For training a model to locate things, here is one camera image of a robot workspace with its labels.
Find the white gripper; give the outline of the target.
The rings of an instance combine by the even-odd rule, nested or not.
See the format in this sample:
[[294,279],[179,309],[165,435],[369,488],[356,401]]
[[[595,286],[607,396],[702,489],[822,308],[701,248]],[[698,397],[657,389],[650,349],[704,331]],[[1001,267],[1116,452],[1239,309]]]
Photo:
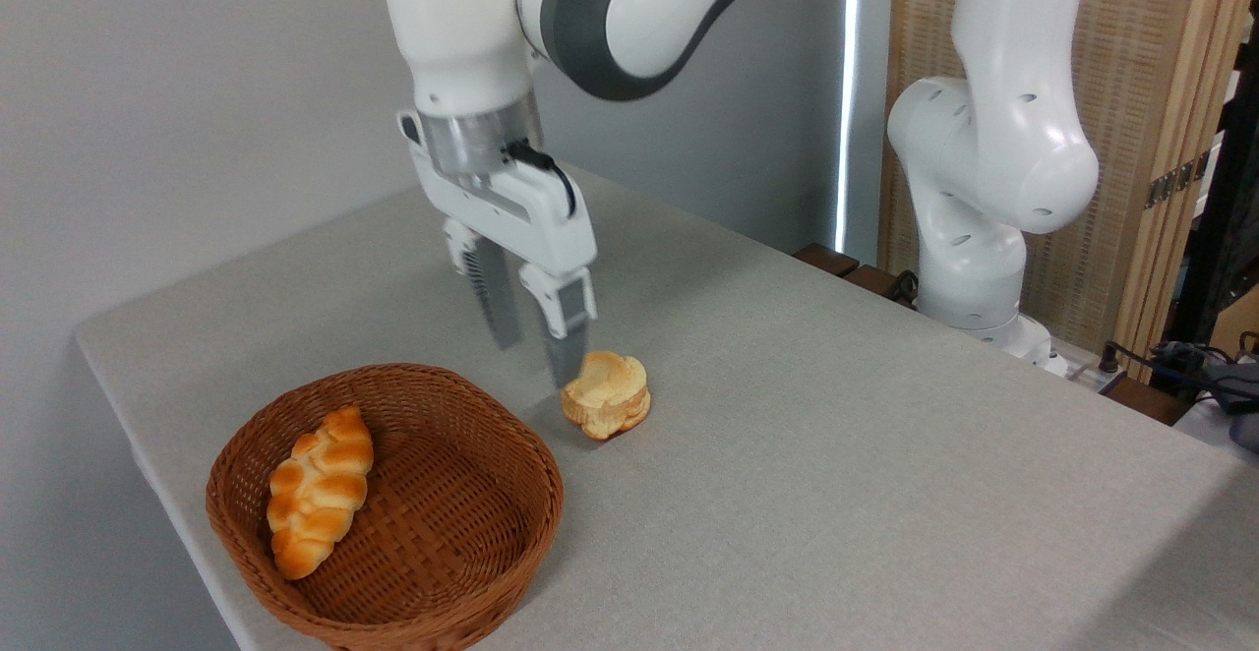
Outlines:
[[522,339],[507,254],[535,298],[550,375],[558,389],[578,378],[597,319],[590,269],[596,238],[584,199],[540,149],[536,110],[501,108],[439,118],[397,115],[423,193],[444,220],[454,271],[475,293],[500,349]]

